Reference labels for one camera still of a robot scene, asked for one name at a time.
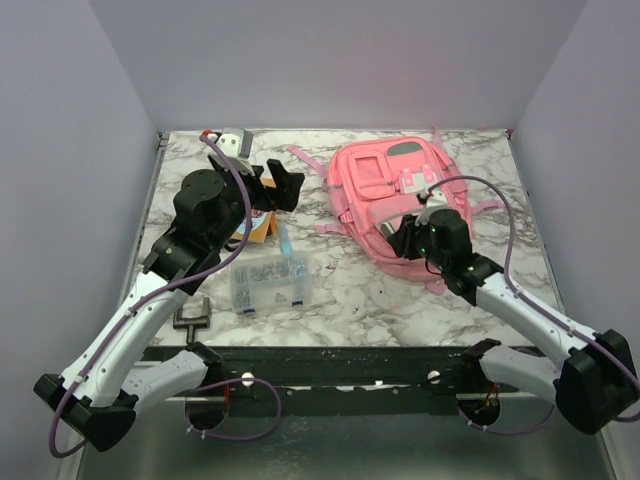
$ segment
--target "pink strap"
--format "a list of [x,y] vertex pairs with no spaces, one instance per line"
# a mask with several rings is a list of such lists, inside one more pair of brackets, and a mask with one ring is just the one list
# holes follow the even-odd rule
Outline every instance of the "pink strap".
[[442,280],[441,278],[424,282],[424,287],[431,293],[434,293],[436,295],[442,295],[447,291],[447,286],[445,285],[444,280]]
[[300,147],[296,147],[295,145],[290,145],[289,151],[293,153],[296,157],[298,157],[298,159],[302,160],[304,163],[306,163],[311,168],[313,168],[318,173],[318,175],[320,175],[325,180],[329,176],[329,170],[327,170],[327,167],[322,165],[315,158],[307,155]]
[[483,200],[471,207],[471,215],[477,215],[491,208],[504,208],[504,204],[500,200]]
[[317,233],[337,233],[338,235],[349,235],[347,229],[343,225],[328,223],[326,225],[316,225]]
[[436,127],[435,123],[431,125],[433,127],[433,144],[438,147],[442,147],[442,135],[440,135],[440,130]]

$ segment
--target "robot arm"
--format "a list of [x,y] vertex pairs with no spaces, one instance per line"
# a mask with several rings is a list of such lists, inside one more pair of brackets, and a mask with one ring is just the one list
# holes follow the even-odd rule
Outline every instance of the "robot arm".
[[[269,160],[276,186],[265,187],[260,181],[264,168],[248,162],[249,132],[225,129],[207,134],[216,135],[215,143],[221,145],[216,150],[241,173],[252,207],[292,211],[297,206],[303,174],[288,173],[280,162]],[[132,371],[158,329],[205,277],[188,283],[180,280],[206,275],[204,272],[220,264],[220,250],[245,218],[240,188],[218,155],[209,156],[214,170],[198,170],[183,180],[174,197],[174,221],[154,243],[143,271],[102,332],[61,374],[45,374],[34,387],[52,409],[62,409],[61,418],[99,451],[111,448],[127,433],[136,413],[198,387],[213,363],[206,349],[188,346],[155,367]],[[139,307],[141,299],[174,282],[181,285]]]
[[[505,321],[546,356],[537,358],[485,340],[466,355],[471,378],[484,377],[544,398],[588,434],[633,405],[638,400],[635,387],[593,345],[608,351],[635,376],[625,338],[613,330],[600,334],[581,325],[506,278],[500,265],[473,252],[460,214],[435,200],[426,213],[406,215],[398,231],[387,232],[396,254],[424,258],[438,267],[451,292]],[[567,328],[558,328],[550,317]]]

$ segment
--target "marble surface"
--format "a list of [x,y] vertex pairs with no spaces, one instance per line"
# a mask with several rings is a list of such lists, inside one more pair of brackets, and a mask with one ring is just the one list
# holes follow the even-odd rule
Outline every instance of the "marble surface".
[[[173,196],[182,178],[193,170],[210,168],[208,147],[198,132],[171,134],[157,188],[142,233],[138,262],[168,227],[173,215]],[[394,131],[254,131],[252,163],[266,164],[276,158],[290,171],[307,175],[300,204],[285,218],[294,249],[312,258],[313,300],[301,309],[236,314],[231,311],[228,269],[207,279],[187,303],[184,314],[198,316],[202,298],[211,299],[211,327],[199,330],[197,340],[210,345],[269,346],[398,346],[473,345],[492,337],[511,345],[528,344],[511,327],[462,299],[445,293],[434,295],[420,283],[393,278],[375,268],[349,237],[319,235],[318,223],[337,223],[331,216],[327,194],[315,172],[287,151],[295,144],[328,163],[333,153],[351,142],[400,135],[432,139],[429,132]],[[462,173],[494,182],[512,203],[516,214],[517,240],[513,252],[515,278],[542,300],[555,306],[555,297],[539,247],[533,221],[520,185],[508,141],[503,131],[442,132],[445,149],[456,159]],[[482,185],[470,183],[472,204],[492,198]],[[499,262],[504,259],[508,221],[503,210],[485,211],[474,217],[476,251]],[[275,239],[251,244],[241,259],[278,253]],[[174,330],[171,319],[153,340],[155,345],[184,345],[183,330]]]

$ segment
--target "backpack strap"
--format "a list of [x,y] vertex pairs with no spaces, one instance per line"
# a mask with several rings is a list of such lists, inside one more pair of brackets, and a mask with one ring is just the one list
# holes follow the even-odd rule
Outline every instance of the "backpack strap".
[[442,280],[441,278],[437,278],[435,280],[427,280],[426,282],[424,282],[424,288],[435,295],[442,295],[447,291],[447,286],[445,285],[444,280]]
[[349,235],[344,225],[328,223],[326,225],[316,225],[316,233],[336,233],[338,235]]
[[480,212],[493,208],[504,208],[504,203],[500,200],[483,200],[471,207],[471,215],[477,215]]
[[289,145],[289,147],[287,149],[291,153],[293,153],[296,157],[298,157],[298,160],[302,160],[304,163],[306,163],[311,168],[313,168],[318,175],[320,175],[322,177],[322,180],[323,180],[322,188],[324,188],[326,190],[327,189],[327,177],[329,176],[329,170],[327,169],[327,167],[322,165],[315,158],[307,155],[307,153],[304,150],[302,150],[300,147],[298,147],[296,145]]

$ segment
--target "gray wall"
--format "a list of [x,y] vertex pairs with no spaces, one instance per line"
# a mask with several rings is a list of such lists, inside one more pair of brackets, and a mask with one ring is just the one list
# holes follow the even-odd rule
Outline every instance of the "gray wall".
[[584,0],[90,0],[162,129],[512,127]]
[[114,310],[157,137],[86,0],[5,2],[0,65],[0,478],[39,480],[31,388]]
[[[637,366],[639,21],[637,0],[591,0],[514,137],[569,314],[626,335]],[[640,426],[616,430],[637,459]]]

